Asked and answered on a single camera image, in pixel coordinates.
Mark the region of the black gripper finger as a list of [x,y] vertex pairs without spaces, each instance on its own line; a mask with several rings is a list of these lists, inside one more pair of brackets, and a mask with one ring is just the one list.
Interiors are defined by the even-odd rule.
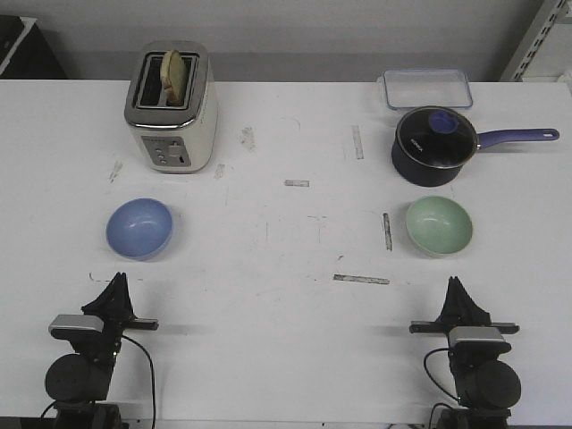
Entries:
[[469,296],[458,277],[454,278],[459,324],[490,324],[491,316]]
[[82,313],[99,318],[117,317],[119,315],[119,307],[115,302],[115,292],[116,287],[120,283],[120,278],[121,274],[117,273],[96,299],[81,308]]
[[442,311],[436,319],[437,323],[456,323],[458,321],[457,288],[458,278],[451,276],[448,281]]
[[130,300],[128,280],[126,273],[119,273],[118,280],[118,306],[121,309],[121,318],[134,318],[135,314]]

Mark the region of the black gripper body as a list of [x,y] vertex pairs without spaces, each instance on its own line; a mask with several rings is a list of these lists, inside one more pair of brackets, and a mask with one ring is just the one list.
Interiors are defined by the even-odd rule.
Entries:
[[448,341],[452,371],[467,371],[485,362],[496,361],[511,351],[504,334],[516,334],[520,326],[514,323],[493,323],[489,326],[445,325],[437,322],[412,321],[410,333],[442,334]]
[[67,341],[75,352],[94,362],[111,362],[121,349],[121,337],[125,330],[156,331],[159,323],[153,318],[100,318],[104,322],[102,333],[70,333]]

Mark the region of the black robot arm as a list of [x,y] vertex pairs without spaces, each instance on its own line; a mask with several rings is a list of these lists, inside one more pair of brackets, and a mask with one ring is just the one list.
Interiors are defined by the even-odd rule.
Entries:
[[118,272],[103,292],[77,315],[60,314],[50,335],[68,341],[73,352],[47,370],[45,390],[56,410],[54,428],[128,428],[120,408],[106,401],[122,341],[141,345],[127,330],[155,331],[158,321],[135,316],[126,273]]
[[448,346],[427,352],[423,359],[425,373],[435,378],[428,359],[445,352],[450,363],[455,392],[434,382],[458,405],[439,402],[433,405],[429,428],[506,428],[510,409],[521,397],[522,387],[515,370],[499,360],[511,351],[506,334],[519,332],[514,323],[495,323],[488,312],[469,296],[457,276],[448,280],[442,311],[432,322],[413,321],[409,331],[420,334],[442,334]]

